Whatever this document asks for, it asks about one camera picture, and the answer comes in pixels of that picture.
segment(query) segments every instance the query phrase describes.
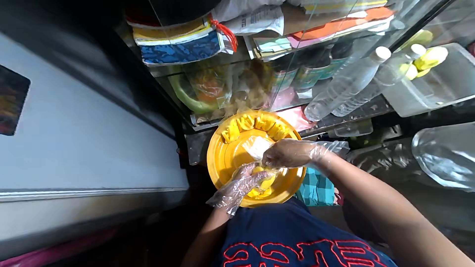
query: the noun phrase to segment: gloved hand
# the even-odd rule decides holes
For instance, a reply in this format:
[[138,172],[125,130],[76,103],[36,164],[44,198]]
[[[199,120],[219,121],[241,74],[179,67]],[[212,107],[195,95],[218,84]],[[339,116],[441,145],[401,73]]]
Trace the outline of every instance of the gloved hand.
[[241,165],[234,171],[232,178],[218,189],[206,203],[215,208],[225,208],[226,213],[234,216],[247,193],[260,185],[266,177],[269,177],[267,172],[252,174],[258,165],[258,162]]
[[271,168],[315,168],[326,154],[335,152],[341,155],[348,150],[348,143],[344,141],[313,142],[285,138],[264,152],[262,164]]

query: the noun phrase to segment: white bottle cap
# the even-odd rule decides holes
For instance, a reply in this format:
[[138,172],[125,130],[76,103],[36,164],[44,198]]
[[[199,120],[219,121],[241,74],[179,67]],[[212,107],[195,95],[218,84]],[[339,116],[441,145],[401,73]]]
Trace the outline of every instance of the white bottle cap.
[[391,51],[386,47],[377,47],[370,55],[370,57],[378,62],[384,62],[391,57]]
[[426,52],[427,52],[426,48],[423,47],[422,45],[420,45],[420,44],[413,44],[413,45],[411,46],[410,51],[408,51],[407,55],[408,55],[410,58],[417,59],[417,58],[423,56]]

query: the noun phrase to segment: yellow item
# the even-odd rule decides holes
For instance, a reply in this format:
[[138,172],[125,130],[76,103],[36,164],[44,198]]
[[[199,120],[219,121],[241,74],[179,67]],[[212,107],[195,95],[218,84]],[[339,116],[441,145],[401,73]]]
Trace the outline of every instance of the yellow item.
[[419,71],[416,75],[416,78],[419,78],[419,77],[422,77],[422,76],[426,75],[427,73],[429,73],[430,70],[431,70],[431,68],[428,68],[428,69],[423,70],[423,71]]
[[274,117],[261,114],[256,118],[256,129],[267,132],[272,128],[272,126],[274,126],[275,123],[276,119]]
[[271,194],[272,194],[272,188],[269,188],[262,193],[259,193],[256,189],[253,189],[251,190],[251,192],[249,192],[249,194],[247,194],[247,196],[253,199],[263,199],[265,197],[270,196]]
[[413,64],[409,64],[409,69],[406,72],[406,77],[409,80],[413,80],[417,76],[417,68]]
[[231,123],[227,127],[226,130],[221,132],[221,135],[224,138],[225,143],[230,143],[232,141],[235,141],[239,137],[239,128],[238,128],[238,123],[236,122],[237,119],[231,120]]
[[427,52],[420,58],[414,60],[414,65],[416,68],[421,70],[426,70],[428,68],[435,67],[442,63],[448,55],[447,48],[443,47],[434,47],[427,49]]
[[237,120],[237,126],[239,127],[240,132],[249,131],[254,128],[254,118],[249,115],[244,115]]
[[[240,133],[237,140],[225,143],[221,133],[227,130],[231,120],[239,119],[246,114],[251,118],[256,118],[255,128]],[[285,125],[289,130],[288,138],[301,140],[298,132],[288,122],[271,112],[250,110],[228,118],[215,131],[208,147],[207,164],[209,176],[217,189],[226,184],[231,179],[233,172],[242,164],[255,161],[243,147],[243,144],[248,142],[251,136],[259,136],[270,143],[274,143],[266,131],[256,128],[257,118],[260,118],[261,115],[264,115],[263,118],[268,118],[267,121],[273,120],[274,123],[280,122]],[[275,179],[278,182],[272,183],[271,187],[269,187],[270,190],[267,191],[267,189],[267,192],[264,191],[261,194],[264,198],[245,196],[241,202],[241,207],[252,208],[265,203],[284,203],[300,188],[304,180],[305,171],[305,167],[286,169],[284,172],[276,175]]]
[[[254,168],[254,170],[252,171],[252,174],[255,174],[255,173],[258,173],[258,172],[262,172],[262,171],[265,171],[264,168],[260,167],[260,166],[257,166]],[[258,190],[256,189],[252,189],[251,192],[249,192],[247,195],[251,198],[264,198],[264,197],[267,197],[269,196],[271,193],[272,193],[272,189],[270,188],[270,186],[274,183],[275,179],[276,179],[276,176],[275,175],[272,175],[270,178],[266,177],[267,180],[264,180],[260,185],[259,185],[259,189],[260,190],[264,190],[264,192],[262,193],[259,193]]]
[[434,35],[432,34],[432,32],[426,29],[419,30],[416,34],[414,34],[411,38],[409,38],[409,40],[407,40],[398,49],[396,49],[395,52],[401,51],[406,47],[412,46],[413,44],[420,44],[427,47],[432,42],[433,39],[434,39]]
[[289,130],[285,125],[281,123],[275,123],[274,126],[267,132],[267,134],[275,141],[279,141],[289,134]]

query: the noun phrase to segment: water bottle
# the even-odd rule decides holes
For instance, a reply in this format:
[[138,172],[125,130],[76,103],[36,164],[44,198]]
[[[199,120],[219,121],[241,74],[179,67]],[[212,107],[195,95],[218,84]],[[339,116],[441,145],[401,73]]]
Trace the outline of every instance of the water bottle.
[[370,83],[379,65],[390,56],[389,49],[378,47],[368,57],[361,58],[338,71],[327,88],[305,108],[304,114],[307,119],[321,120],[346,100],[354,97]]
[[411,61],[421,57],[426,53],[426,49],[419,44],[414,44],[409,51],[400,51],[394,53],[390,59],[380,65],[374,75],[373,80],[354,98],[346,101],[341,106],[332,111],[332,114],[343,117],[363,104],[372,100],[381,92],[398,83],[409,70]]

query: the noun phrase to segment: yellow fruit piece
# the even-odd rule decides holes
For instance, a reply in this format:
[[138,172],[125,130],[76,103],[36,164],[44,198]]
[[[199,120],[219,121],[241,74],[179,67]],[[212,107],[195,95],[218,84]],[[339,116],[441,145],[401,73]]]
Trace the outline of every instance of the yellow fruit piece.
[[251,190],[247,194],[247,196],[253,198],[253,199],[263,199],[265,197],[268,197],[272,194],[272,188],[267,189],[266,191],[259,193],[256,189]]
[[256,118],[256,129],[269,131],[276,123],[276,119],[272,116],[261,114]]
[[272,137],[275,141],[278,141],[284,137],[286,137],[290,132],[290,129],[288,129],[285,124],[281,122],[276,122],[272,129],[270,129],[267,134]]
[[239,128],[236,120],[232,120],[227,129],[221,132],[221,135],[224,138],[224,143],[230,143],[237,140],[239,138]]
[[257,197],[260,198],[260,199],[263,199],[265,197],[270,196],[271,194],[272,194],[272,188],[269,188],[266,191],[264,191],[264,193],[258,195]]
[[[255,174],[257,172],[262,172],[262,171],[265,171],[265,169],[260,167],[260,166],[257,166],[252,171],[252,174]],[[254,198],[254,199],[261,199],[261,198],[265,198],[265,197],[270,196],[272,194],[271,185],[274,183],[274,181],[276,179],[276,176],[275,176],[275,174],[273,174],[271,177],[266,177],[266,178],[267,178],[267,180],[264,180],[259,186],[259,189],[261,191],[264,190],[264,192],[260,193],[261,191],[254,188],[247,195],[251,198]]]
[[412,65],[412,64],[409,64],[409,69],[408,71],[406,72],[406,77],[409,79],[409,80],[413,80],[416,76],[417,76],[417,68],[416,66]]
[[237,120],[237,126],[240,132],[251,130],[254,128],[254,118],[249,115],[244,115]]
[[247,196],[251,197],[251,198],[256,198],[258,195],[260,195],[260,193],[256,190],[256,189],[252,189],[251,192],[247,193]]
[[261,166],[257,166],[252,170],[252,174],[256,174],[258,172],[263,172],[263,171],[264,171],[264,168],[262,168]]
[[434,47],[427,49],[427,52],[420,58],[414,60],[414,65],[419,71],[435,67],[442,63],[448,55],[447,48]]
[[419,77],[422,77],[424,75],[426,75],[427,73],[429,73],[429,71],[431,70],[432,68],[428,68],[426,70],[423,70],[423,71],[419,71],[416,75],[416,78],[419,78]]
[[276,179],[276,176],[273,175],[269,180],[263,181],[262,184],[261,184],[261,186],[259,186],[259,188],[260,188],[261,190],[267,190],[267,189],[269,189],[270,186],[274,183],[275,179]]

